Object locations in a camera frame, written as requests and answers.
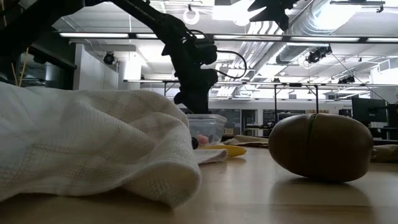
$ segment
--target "black cable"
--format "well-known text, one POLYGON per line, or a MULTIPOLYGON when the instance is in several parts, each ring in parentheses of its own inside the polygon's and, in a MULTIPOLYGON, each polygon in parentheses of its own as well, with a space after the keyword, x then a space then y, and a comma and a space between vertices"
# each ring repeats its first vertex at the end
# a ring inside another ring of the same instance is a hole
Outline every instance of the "black cable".
POLYGON ((231 75, 225 74, 225 72, 222 72, 222 71, 219 71, 219 70, 215 69, 216 72, 221 73, 222 75, 225 75, 226 77, 229 77, 229 78, 232 78, 232 79, 239 79, 239 78, 242 78, 242 77, 244 77, 246 75, 246 72, 248 71, 248 63, 246 62, 246 60, 244 59, 244 57, 241 54, 239 54, 237 52, 233 52, 231 50, 217 50, 217 52, 235 54, 238 57, 240 57, 242 59, 243 63, 244 63, 244 72, 243 72, 243 75, 241 75, 239 77, 232 77, 231 75))
MULTIPOLYGON (((200 30, 190 30, 190 32, 197 32, 197 33, 203 35, 205 38, 207 38, 207 35, 204 32, 200 31, 200 30)), ((224 75, 224 76, 226 76, 228 78, 232 78, 232 79, 239 79, 239 78, 242 78, 242 77, 244 77, 246 75, 246 72, 248 71, 248 63, 246 62, 246 60, 244 59, 244 57, 241 54, 239 54, 237 52, 234 52, 232 50, 217 50, 217 52, 219 52, 219 53, 227 53, 227 54, 235 54, 236 56, 240 57, 242 59, 242 61, 243 61, 243 64, 244 64, 244 72, 243 72, 243 75, 241 75, 239 77, 232 77, 231 75, 228 75, 225 72, 222 72, 222 71, 219 71, 219 70, 215 69, 216 72, 218 72, 218 73, 220 73, 220 74, 222 74, 222 75, 224 75)))
POLYGON ((340 63, 340 65, 342 65, 352 76, 354 76, 354 78, 356 78, 362 85, 364 85, 366 88, 368 88, 372 93, 374 93, 376 96, 380 97, 380 99, 384 100, 387 104, 390 104, 386 99, 384 99, 383 97, 381 97, 380 95, 378 95, 375 91, 373 91, 370 87, 368 87, 365 83, 363 83, 361 80, 359 80, 353 72, 351 72, 342 62, 340 62, 340 60, 338 60, 338 58, 336 57, 336 55, 334 55, 333 53, 331 53, 334 58, 338 61, 338 63, 340 63))
POLYGON ((207 35, 204 32, 200 31, 200 30, 189 30, 189 31, 190 32, 197 32, 197 33, 203 35, 205 38, 207 38, 207 35))

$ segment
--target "ceiling camera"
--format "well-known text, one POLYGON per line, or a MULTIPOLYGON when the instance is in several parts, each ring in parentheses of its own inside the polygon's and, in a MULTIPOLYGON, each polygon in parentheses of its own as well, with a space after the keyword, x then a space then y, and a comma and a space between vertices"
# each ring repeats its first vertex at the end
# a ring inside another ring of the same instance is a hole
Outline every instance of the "ceiling camera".
POLYGON ((104 57, 104 63, 107 65, 114 65, 116 63, 116 58, 114 57, 114 52, 107 52, 104 57))

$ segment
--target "computer monitor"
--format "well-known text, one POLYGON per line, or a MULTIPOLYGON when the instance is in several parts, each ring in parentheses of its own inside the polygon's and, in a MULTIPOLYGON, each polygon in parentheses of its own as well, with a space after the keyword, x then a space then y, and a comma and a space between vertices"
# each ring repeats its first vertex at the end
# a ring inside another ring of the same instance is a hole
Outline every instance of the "computer monitor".
POLYGON ((353 118, 365 125, 370 122, 387 122, 386 102, 384 100, 352 98, 353 118))
MULTIPOLYGON (((388 105, 388 126, 390 128, 398 128, 398 106, 395 104, 388 105)), ((398 131, 391 131, 391 140, 398 140, 398 131)))

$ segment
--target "ceiling duct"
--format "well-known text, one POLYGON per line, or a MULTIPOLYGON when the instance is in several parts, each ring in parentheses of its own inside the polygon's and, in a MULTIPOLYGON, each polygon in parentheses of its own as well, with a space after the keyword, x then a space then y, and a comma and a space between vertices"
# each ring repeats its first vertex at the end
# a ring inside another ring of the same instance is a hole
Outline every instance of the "ceiling duct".
POLYGON ((398 68, 398 58, 391 58, 379 65, 379 71, 382 72, 387 69, 398 68))
MULTIPOLYGON (((340 6, 330 4, 331 0, 314 1, 306 11, 285 31, 285 35, 330 35, 361 8, 361 6, 340 6)), ((257 65, 259 70, 267 63, 289 64, 299 56, 314 48, 313 44, 294 45, 276 43, 257 65)))

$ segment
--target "desk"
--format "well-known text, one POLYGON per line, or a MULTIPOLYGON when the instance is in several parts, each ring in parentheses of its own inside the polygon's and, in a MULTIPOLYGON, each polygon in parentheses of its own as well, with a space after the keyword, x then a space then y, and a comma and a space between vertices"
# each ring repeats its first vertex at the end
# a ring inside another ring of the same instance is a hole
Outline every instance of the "desk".
POLYGON ((248 149, 201 169, 199 193, 176 210, 120 190, 20 195, 0 203, 0 223, 397 223, 398 165, 372 165, 349 184, 319 184, 279 167, 267 149, 248 149))

